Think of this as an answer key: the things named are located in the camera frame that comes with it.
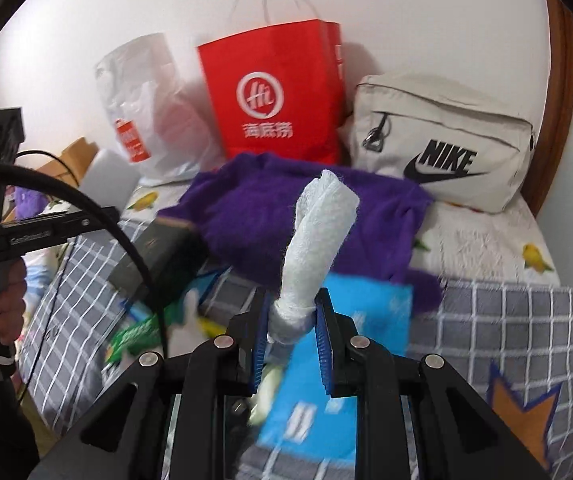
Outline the person's left hand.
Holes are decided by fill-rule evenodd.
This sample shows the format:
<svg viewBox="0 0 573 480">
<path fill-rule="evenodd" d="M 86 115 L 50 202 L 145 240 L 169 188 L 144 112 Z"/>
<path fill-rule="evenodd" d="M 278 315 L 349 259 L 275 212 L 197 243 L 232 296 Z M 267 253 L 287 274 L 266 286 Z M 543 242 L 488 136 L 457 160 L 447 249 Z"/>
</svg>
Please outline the person's left hand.
<svg viewBox="0 0 573 480">
<path fill-rule="evenodd" d="M 13 346 L 23 329 L 26 275 L 24 260 L 14 260 L 9 268 L 8 286 L 0 292 L 0 342 L 6 346 Z"/>
</svg>

